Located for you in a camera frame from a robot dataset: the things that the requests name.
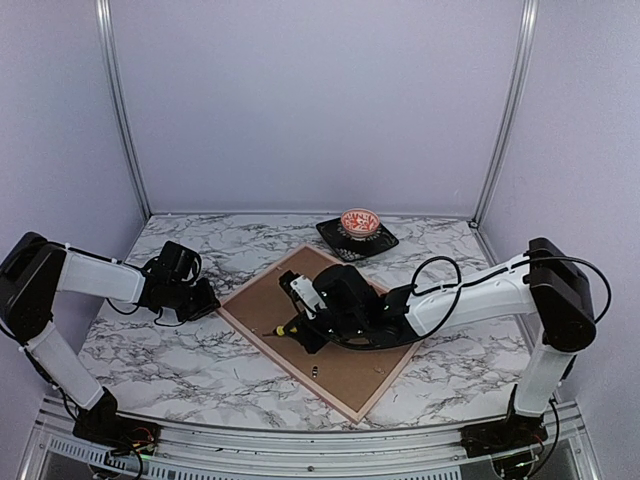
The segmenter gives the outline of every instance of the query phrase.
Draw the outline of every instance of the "black square plate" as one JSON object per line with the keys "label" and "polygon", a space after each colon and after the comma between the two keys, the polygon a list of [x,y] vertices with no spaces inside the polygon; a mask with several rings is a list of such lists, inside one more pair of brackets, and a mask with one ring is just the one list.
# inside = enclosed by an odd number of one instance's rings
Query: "black square plate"
{"label": "black square plate", "polygon": [[373,257],[390,248],[395,247],[399,242],[387,227],[380,224],[378,230],[364,240],[354,240],[345,231],[340,218],[327,220],[316,225],[318,232],[325,242],[345,262],[354,262],[363,258]]}

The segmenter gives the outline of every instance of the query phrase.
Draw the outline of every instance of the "red bowl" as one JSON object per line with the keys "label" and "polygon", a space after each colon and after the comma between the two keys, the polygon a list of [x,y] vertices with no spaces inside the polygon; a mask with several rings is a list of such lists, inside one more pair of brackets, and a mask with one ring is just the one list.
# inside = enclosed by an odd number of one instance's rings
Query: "red bowl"
{"label": "red bowl", "polygon": [[342,226],[356,240],[364,240],[380,227],[380,218],[370,210],[353,208],[340,217]]}

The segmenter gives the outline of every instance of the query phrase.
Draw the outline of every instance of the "wooden board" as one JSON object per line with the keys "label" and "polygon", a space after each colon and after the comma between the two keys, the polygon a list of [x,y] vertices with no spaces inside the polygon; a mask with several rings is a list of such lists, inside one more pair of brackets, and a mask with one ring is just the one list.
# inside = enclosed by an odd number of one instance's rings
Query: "wooden board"
{"label": "wooden board", "polygon": [[[296,312],[278,285],[287,270],[315,278],[335,258],[302,245],[227,297],[218,311],[240,334],[333,408],[358,423],[405,367],[418,344],[379,352],[357,352],[328,344],[309,355],[291,338],[263,337]],[[385,289],[367,279],[379,292]],[[318,368],[316,378],[313,367]]]}

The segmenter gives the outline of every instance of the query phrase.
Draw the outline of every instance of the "white enclosure wall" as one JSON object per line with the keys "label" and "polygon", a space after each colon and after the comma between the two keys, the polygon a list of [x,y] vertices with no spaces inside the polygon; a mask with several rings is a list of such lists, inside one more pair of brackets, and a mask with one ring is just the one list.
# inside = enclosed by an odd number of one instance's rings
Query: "white enclosure wall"
{"label": "white enclosure wall", "polygon": [[523,3],[114,0],[155,212],[470,217]]}
{"label": "white enclosure wall", "polygon": [[[124,255],[142,227],[102,63],[95,4],[10,0],[0,8],[0,257],[29,230]],[[61,296],[76,349],[99,301]],[[0,335],[0,477],[16,477],[48,390]]]}
{"label": "white enclosure wall", "polygon": [[638,478],[640,465],[639,112],[640,2],[541,2],[485,228],[502,259],[544,235],[611,280],[612,310],[566,385],[605,479]]}

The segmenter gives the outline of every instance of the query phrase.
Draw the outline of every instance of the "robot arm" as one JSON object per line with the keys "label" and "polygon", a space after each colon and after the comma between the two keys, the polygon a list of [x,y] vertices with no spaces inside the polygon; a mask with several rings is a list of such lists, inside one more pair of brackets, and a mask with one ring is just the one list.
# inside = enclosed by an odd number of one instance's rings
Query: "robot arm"
{"label": "robot arm", "polygon": [[0,265],[0,317],[43,377],[80,408],[74,434],[100,443],[144,426],[116,415],[111,393],[82,365],[53,323],[57,292],[71,291],[146,307],[175,309],[181,322],[220,306],[211,285],[197,279],[197,253],[167,242],[160,255],[138,269],[27,233]]}
{"label": "robot arm", "polygon": [[535,239],[525,254],[508,262],[417,294],[414,285],[405,285],[378,295],[349,265],[329,267],[313,281],[287,272],[281,287],[304,310],[282,332],[295,332],[287,336],[308,353],[328,342],[380,350],[423,340],[439,328],[538,313],[543,329],[512,393],[507,418],[463,430],[469,456],[526,446],[536,437],[547,438],[542,418],[549,399],[577,352],[596,334],[589,281],[558,257],[564,254],[549,240]]}

